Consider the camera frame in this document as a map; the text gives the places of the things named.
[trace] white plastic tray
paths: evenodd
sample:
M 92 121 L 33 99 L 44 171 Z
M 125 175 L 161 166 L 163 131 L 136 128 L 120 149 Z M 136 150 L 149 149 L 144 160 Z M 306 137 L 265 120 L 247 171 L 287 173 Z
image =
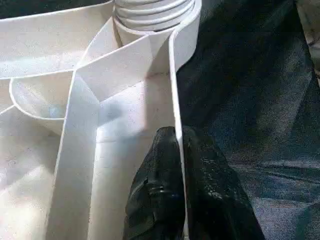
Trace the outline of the white plastic tray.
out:
M 175 126 L 182 149 L 176 71 L 195 50 L 201 0 L 159 32 L 130 30 L 112 9 L 0 20 L 0 239 L 120 240 L 156 130 Z

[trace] curved plastic edge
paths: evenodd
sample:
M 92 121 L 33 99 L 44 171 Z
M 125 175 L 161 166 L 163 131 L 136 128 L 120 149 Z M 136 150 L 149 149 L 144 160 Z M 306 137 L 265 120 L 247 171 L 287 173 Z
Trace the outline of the curved plastic edge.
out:
M 49 73 L 43 73 L 43 74 L 28 75 L 28 76 L 22 76 L 22 77 L 12 77 L 10 79 L 10 83 L 9 83 L 9 94 L 10 94 L 10 98 L 11 98 L 11 101 L 12 101 L 13 105 L 20 112 L 25 114 L 26 116 L 39 121 L 46 128 L 52 130 L 53 132 L 55 132 L 58 135 L 61 135 L 62 125 L 63 125 L 63 121 L 65 120 L 65 118 L 64 117 L 62 117 L 62 118 L 47 118 L 47 117 L 36 116 L 36 115 L 33 115 L 33 114 L 27 112 L 26 110 L 24 110 L 17 103 L 16 98 L 15 98 L 15 96 L 13 94 L 13 84 L 18 79 L 25 79 L 25 78 L 31 78 L 31 77 L 42 77 L 42 76 L 45 77 L 45 76 L 54 75 L 54 74 L 71 73 L 72 71 L 73 70 L 62 70 L 62 71 L 55 71 L 55 72 L 49 72 Z
M 12 21 L 21 21 L 24 19 L 33 19 L 33 18 L 39 18 L 39 17 L 46 17 L 46 16 L 51 16 L 51 15 L 61 15 L 61 14 L 67 14 L 69 12 L 76 12 L 76 11 L 82 11 L 84 9 L 94 9 L 94 8 L 99 8 L 101 6 L 113 4 L 113 1 L 107 1 L 103 2 L 100 4 L 95 4 L 95 5 L 88 5 L 88 6 L 81 6 L 81 7 L 76 7 L 76 8 L 70 8 L 70 9 L 65 9 L 65 10 L 60 10 L 60 11 L 51 11 L 51 12 L 45 12 L 45 13 L 38 13 L 38 14 L 33 14 L 33 15 L 26 15 L 26 16 L 17 16 L 17 17 L 10 17 L 10 18 L 4 18 L 0 19 L 1 22 L 12 22 Z
M 201 7 L 202 0 L 195 0 L 195 6 L 189 18 L 182 21 L 181 24 L 172 32 L 169 38 L 169 73 L 171 80 L 175 134 L 180 148 L 180 159 L 185 197 L 185 221 L 183 227 L 183 234 L 185 240 L 189 240 L 187 205 L 188 202 L 186 189 L 183 132 L 179 107 L 179 94 L 176 72 L 182 65 L 184 65 L 191 58 L 191 56 L 194 54 L 196 50 Z

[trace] dark fabric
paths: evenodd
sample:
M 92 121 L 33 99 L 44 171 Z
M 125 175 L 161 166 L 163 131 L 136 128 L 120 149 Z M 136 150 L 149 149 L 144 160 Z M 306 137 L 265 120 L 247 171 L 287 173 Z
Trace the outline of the dark fabric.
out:
M 320 239 L 320 90 L 296 6 L 202 3 L 182 123 L 214 136 L 267 240 Z
M 183 128 L 191 240 L 264 240 L 236 172 L 211 136 Z M 126 204 L 123 240 L 181 240 L 185 219 L 174 127 L 159 129 Z
M 106 0 L 0 0 L 0 19 L 100 4 Z
M 123 240 L 179 240 L 185 219 L 180 151 L 174 127 L 157 131 L 125 208 Z
M 203 240 L 206 233 L 210 240 L 264 240 L 237 173 L 213 138 L 184 127 L 183 149 L 190 239 Z

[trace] dark cloth background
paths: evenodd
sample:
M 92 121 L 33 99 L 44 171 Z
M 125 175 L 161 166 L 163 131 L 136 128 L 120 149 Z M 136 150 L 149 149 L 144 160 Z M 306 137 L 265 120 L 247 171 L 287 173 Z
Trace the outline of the dark cloth background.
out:
M 102 0 L 0 0 L 0 18 Z M 292 0 L 202 0 L 177 73 L 184 125 L 213 136 L 267 240 L 320 239 L 320 89 Z

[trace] ribbed plastic cylinder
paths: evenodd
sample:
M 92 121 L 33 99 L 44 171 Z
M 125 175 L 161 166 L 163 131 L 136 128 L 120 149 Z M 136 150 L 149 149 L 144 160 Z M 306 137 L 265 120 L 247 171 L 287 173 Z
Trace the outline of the ribbed plastic cylinder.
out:
M 195 0 L 114 0 L 114 5 L 116 17 L 127 28 L 161 31 L 187 18 Z

